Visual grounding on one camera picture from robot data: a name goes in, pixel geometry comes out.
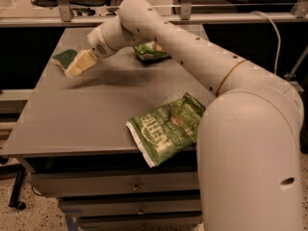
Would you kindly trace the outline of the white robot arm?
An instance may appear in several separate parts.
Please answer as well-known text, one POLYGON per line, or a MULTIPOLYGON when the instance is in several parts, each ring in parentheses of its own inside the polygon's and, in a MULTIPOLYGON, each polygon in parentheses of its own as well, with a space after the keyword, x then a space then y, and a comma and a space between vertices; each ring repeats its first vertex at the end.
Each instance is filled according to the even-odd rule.
POLYGON ((88 36, 77 76, 121 48, 154 40, 215 100, 197 135, 202 216, 208 231, 304 231, 300 130, 304 107, 279 76, 165 21, 146 0, 123 0, 88 36))

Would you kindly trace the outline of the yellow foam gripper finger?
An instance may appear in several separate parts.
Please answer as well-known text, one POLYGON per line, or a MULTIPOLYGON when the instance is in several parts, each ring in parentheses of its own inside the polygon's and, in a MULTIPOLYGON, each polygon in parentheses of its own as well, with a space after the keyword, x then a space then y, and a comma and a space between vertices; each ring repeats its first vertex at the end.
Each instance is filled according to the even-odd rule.
POLYGON ((67 77, 73 78, 79 76, 84 70, 79 65, 71 65, 64 73, 67 77))
POLYGON ((75 71, 86 71, 97 62, 96 55, 91 50, 81 50, 74 59, 75 71))

